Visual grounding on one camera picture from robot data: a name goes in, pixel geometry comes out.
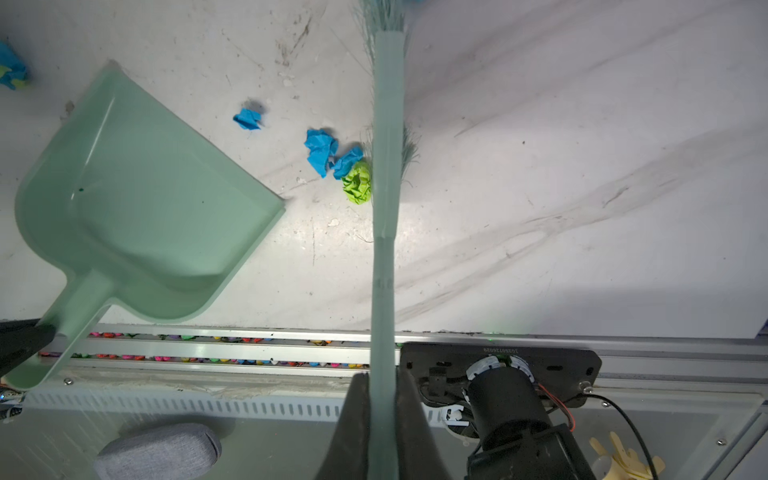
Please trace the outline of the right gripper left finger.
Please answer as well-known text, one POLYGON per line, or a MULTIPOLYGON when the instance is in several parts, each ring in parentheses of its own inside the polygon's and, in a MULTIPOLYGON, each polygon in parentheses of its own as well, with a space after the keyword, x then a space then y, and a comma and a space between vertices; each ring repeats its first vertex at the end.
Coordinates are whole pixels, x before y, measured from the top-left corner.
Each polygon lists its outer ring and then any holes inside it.
POLYGON ((369 375, 355 375, 350 383, 317 479, 365 480, 368 475, 371 401, 369 375))

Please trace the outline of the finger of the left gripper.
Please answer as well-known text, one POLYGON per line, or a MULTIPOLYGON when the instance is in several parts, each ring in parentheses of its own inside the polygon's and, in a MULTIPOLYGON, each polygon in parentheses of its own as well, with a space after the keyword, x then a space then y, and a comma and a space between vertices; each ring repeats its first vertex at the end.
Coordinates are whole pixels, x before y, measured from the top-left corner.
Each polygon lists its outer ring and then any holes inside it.
POLYGON ((56 328, 39 319, 1 322, 1 375, 5 376, 55 338, 56 328))

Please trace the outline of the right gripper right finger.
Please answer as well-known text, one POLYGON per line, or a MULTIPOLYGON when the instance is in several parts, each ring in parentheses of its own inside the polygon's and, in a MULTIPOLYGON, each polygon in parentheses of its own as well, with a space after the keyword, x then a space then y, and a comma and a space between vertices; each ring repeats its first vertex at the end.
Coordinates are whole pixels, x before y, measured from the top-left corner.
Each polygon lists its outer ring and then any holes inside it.
POLYGON ((449 479, 427 423, 413 376, 397 370, 395 396, 398 474, 404 480, 449 479))

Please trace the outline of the green plastic dustpan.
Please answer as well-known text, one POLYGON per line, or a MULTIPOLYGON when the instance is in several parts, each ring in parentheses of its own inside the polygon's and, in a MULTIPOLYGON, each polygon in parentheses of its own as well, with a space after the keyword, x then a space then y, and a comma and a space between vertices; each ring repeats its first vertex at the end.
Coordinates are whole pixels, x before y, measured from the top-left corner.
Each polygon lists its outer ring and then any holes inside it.
POLYGON ((54 340, 5 376, 56 374, 113 306, 189 320, 220 295, 285 212, 281 197, 114 62, 21 179, 1 251, 27 249, 65 279, 43 315, 54 340))

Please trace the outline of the green hand brush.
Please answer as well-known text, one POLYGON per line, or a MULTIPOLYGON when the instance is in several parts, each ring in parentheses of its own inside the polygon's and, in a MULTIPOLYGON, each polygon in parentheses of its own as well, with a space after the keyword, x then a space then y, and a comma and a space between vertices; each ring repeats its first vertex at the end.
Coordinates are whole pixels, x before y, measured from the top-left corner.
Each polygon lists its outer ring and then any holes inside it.
POLYGON ((396 479, 394 251, 405 147, 405 9, 362 1, 362 31, 373 73, 373 240, 369 479, 396 479))

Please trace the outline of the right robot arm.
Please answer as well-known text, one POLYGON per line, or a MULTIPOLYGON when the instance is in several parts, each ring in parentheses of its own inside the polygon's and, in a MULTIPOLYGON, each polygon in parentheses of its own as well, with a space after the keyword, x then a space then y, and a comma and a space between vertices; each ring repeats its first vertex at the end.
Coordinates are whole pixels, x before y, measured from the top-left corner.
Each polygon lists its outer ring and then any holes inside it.
MULTIPOLYGON (((413 376, 400 368, 382 387, 354 376, 319 479, 448 479, 413 376)), ((549 419, 519 369, 487 370, 471 380, 470 407, 480 451, 467 459, 470 479, 591 479, 570 428, 549 419)))

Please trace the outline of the grey cloth under table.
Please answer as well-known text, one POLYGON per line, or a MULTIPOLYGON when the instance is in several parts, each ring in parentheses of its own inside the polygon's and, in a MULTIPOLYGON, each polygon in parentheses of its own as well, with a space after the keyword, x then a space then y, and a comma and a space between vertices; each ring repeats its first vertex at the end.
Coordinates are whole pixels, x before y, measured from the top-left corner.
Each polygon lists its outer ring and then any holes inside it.
POLYGON ((216 433, 199 423, 152 428, 110 442, 96 456, 101 479, 198 479, 220 459, 216 433))

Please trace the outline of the yellow object bottom right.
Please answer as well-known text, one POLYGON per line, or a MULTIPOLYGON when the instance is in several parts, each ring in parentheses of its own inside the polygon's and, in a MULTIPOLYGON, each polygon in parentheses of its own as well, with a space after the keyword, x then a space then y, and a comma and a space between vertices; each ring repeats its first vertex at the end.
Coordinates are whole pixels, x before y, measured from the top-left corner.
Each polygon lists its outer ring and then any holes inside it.
POLYGON ((644 480, 653 478, 650 466, 640 460, 635 450, 626 449, 617 433, 611 431, 610 439, 613 445, 612 451, 608 451, 597 438, 592 437, 589 440, 591 448, 598 455, 592 464, 592 472, 596 479, 644 480))

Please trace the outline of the small lime scrap front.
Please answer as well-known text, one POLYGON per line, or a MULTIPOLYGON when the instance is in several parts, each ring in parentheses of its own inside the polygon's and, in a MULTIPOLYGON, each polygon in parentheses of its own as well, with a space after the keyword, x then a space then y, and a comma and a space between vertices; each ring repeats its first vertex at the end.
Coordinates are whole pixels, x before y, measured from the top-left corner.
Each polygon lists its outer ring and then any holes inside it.
POLYGON ((343 191, 350 202, 362 205, 371 200, 373 184, 367 162, 363 160, 357 162, 341 181, 343 191))

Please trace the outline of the blue scrap pile right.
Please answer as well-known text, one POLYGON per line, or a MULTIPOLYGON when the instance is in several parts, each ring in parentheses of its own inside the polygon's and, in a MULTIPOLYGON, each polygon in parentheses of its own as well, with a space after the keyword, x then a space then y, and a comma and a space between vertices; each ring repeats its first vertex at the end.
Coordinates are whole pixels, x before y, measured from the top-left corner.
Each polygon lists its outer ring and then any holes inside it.
POLYGON ((1 84, 10 90, 18 90, 27 85, 26 64, 5 43, 0 44, 0 74, 1 84))

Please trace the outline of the blue scrap front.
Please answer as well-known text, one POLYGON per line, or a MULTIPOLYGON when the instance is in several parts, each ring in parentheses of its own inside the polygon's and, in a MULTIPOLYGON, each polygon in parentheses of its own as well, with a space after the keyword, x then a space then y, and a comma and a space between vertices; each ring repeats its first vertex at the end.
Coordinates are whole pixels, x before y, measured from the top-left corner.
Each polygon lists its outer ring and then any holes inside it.
POLYGON ((325 130, 308 130, 304 146, 308 149, 308 163, 321 178, 331 172, 334 179, 341 180, 364 158, 359 146, 338 156, 339 142, 325 130))

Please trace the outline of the tiny blue scrap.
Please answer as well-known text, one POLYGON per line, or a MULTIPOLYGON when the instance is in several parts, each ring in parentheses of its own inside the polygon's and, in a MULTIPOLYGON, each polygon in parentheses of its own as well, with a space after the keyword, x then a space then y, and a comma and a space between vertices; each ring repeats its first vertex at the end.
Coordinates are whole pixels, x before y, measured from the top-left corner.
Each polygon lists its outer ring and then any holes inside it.
POLYGON ((233 116, 233 121, 244 130, 255 131, 261 129, 261 118, 260 112, 242 108, 239 113, 233 116))

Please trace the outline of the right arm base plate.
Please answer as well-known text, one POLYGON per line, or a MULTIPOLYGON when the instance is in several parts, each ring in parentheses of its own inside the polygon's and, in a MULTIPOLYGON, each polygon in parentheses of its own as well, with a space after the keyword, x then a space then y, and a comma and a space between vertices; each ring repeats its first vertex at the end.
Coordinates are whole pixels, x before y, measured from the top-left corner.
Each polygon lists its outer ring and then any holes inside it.
POLYGON ((470 384, 467 370, 490 356, 508 366, 514 359, 524 361, 533 384, 543 385, 570 409, 585 404, 579 397, 583 387, 596 382, 602 366, 600 357, 591 350, 423 342, 403 344, 400 366, 416 380, 423 403, 443 407, 465 396, 470 384))

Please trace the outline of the aluminium front rail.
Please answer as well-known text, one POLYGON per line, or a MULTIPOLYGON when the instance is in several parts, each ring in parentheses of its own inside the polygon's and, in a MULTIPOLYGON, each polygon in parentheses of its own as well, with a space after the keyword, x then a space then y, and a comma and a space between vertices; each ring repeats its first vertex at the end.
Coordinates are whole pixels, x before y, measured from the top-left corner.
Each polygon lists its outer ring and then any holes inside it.
MULTIPOLYGON (((767 392, 767 338, 669 339, 631 337, 396 334, 395 349, 410 343, 467 345, 485 354, 518 355, 534 348, 589 350, 601 359, 599 388, 767 392)), ((341 378, 366 368, 366 332, 219 329, 98 325, 76 343, 80 359, 123 361, 130 368, 170 370, 183 361, 225 365, 252 361, 280 375, 341 378)))

